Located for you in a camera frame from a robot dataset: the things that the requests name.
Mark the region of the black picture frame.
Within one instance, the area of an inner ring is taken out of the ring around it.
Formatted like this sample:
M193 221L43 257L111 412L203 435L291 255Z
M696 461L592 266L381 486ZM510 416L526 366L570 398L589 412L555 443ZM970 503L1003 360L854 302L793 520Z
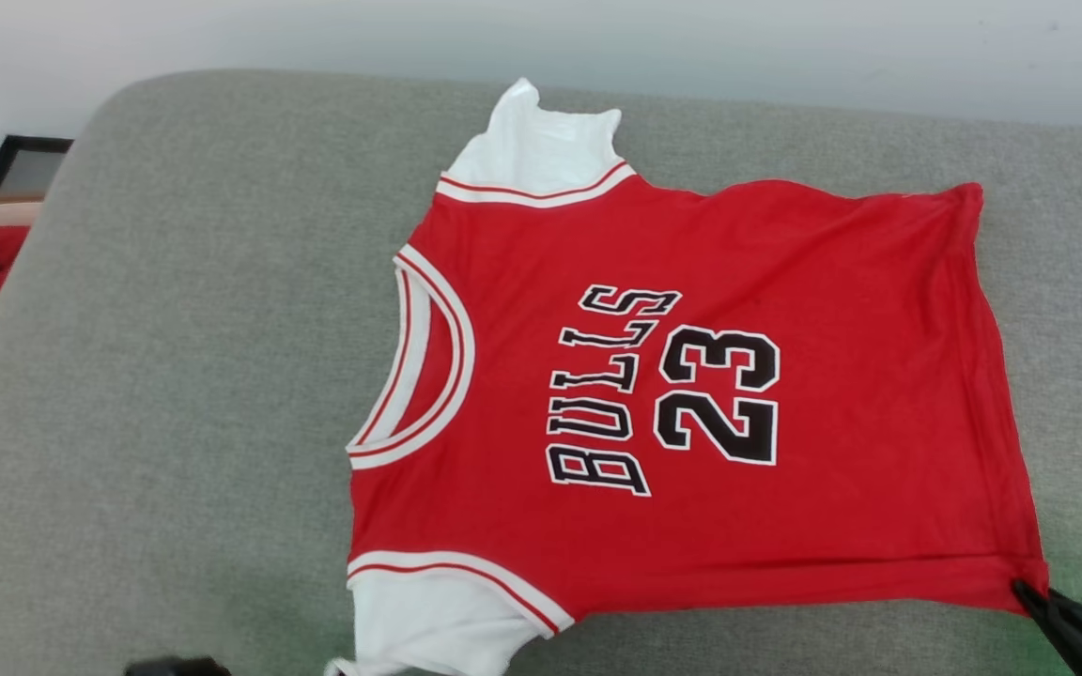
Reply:
M72 140L8 134L0 143L0 193L47 193Z

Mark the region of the red and white basketball jersey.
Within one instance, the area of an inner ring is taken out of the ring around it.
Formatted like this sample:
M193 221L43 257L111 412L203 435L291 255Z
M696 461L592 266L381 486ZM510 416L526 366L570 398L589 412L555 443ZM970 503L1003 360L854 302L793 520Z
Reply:
M660 188L620 111L538 100L502 94L395 254L325 676L503 676L593 613L1046 585L979 184Z

